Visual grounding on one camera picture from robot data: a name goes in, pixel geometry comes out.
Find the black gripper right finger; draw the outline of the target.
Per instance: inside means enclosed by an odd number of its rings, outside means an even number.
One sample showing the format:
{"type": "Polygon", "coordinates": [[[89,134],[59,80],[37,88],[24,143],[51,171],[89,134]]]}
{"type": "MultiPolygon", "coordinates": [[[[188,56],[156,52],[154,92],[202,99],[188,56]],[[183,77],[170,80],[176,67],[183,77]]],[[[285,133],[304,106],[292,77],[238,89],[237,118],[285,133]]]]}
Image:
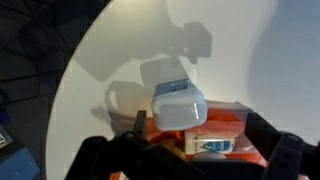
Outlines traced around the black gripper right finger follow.
{"type": "Polygon", "coordinates": [[[247,115],[245,135],[268,162],[261,180],[320,180],[320,147],[279,131],[257,113],[247,115]]]}

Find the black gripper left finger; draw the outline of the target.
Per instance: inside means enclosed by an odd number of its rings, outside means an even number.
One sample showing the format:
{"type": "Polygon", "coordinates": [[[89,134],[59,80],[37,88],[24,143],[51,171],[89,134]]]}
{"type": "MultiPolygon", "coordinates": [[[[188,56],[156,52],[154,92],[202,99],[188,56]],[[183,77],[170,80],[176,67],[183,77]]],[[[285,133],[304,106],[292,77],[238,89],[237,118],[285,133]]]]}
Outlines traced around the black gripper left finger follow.
{"type": "Polygon", "coordinates": [[[131,180],[186,180],[186,163],[160,145],[145,139],[147,115],[137,112],[134,126],[112,140],[86,138],[65,180],[111,180],[122,171],[131,180]]]}

